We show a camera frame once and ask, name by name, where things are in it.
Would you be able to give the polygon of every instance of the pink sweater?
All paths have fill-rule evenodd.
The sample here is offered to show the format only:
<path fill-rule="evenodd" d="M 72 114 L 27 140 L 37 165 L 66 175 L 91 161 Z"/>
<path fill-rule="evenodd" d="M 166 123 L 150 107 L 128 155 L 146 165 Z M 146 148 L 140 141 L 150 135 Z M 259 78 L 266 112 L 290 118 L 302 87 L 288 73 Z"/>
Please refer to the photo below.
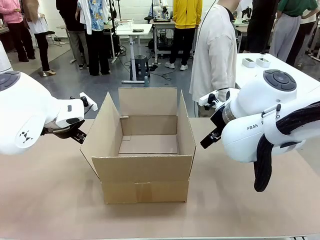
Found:
<path fill-rule="evenodd" d="M 7 24 L 22 22 L 22 14 L 15 12 L 15 9 L 21 9 L 19 0 L 0 0 L 0 13 L 3 14 L 4 21 Z"/>

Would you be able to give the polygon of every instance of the yellow hoodie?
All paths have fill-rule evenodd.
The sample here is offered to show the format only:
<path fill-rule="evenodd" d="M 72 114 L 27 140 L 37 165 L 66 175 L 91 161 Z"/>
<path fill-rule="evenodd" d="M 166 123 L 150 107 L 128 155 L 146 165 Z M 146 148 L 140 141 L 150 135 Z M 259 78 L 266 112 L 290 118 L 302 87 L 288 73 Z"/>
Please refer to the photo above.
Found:
<path fill-rule="evenodd" d="M 177 29 L 193 29 L 200 24 L 202 0 L 173 0 L 173 21 Z"/>

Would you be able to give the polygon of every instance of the packing tape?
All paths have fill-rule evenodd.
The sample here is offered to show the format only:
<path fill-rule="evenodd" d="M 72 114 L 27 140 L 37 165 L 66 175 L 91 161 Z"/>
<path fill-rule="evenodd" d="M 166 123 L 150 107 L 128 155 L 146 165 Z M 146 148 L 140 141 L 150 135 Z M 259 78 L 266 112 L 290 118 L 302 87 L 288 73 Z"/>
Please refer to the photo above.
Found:
<path fill-rule="evenodd" d="M 135 182 L 134 187 L 137 202 L 152 202 L 151 182 Z"/>

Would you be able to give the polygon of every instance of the robot arm logo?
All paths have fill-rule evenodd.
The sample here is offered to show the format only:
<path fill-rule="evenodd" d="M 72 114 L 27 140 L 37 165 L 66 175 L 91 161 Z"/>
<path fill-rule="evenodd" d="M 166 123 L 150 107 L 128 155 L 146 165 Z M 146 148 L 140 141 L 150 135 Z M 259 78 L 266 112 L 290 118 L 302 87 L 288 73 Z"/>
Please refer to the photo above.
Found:
<path fill-rule="evenodd" d="M 29 131 L 23 131 L 22 133 L 20 133 L 19 137 L 23 136 L 24 139 L 24 144 L 28 141 L 28 140 L 32 140 L 32 137 L 28 137 L 28 132 Z"/>

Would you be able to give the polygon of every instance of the cardboard box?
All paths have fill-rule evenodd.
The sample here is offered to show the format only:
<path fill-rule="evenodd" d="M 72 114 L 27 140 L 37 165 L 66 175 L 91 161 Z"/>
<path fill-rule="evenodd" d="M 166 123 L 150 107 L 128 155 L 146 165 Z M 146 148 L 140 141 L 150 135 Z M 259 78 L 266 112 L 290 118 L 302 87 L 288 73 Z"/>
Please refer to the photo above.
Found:
<path fill-rule="evenodd" d="M 196 151 L 177 89 L 119 88 L 120 115 L 108 93 L 81 146 L 100 178 L 104 202 L 186 202 Z"/>

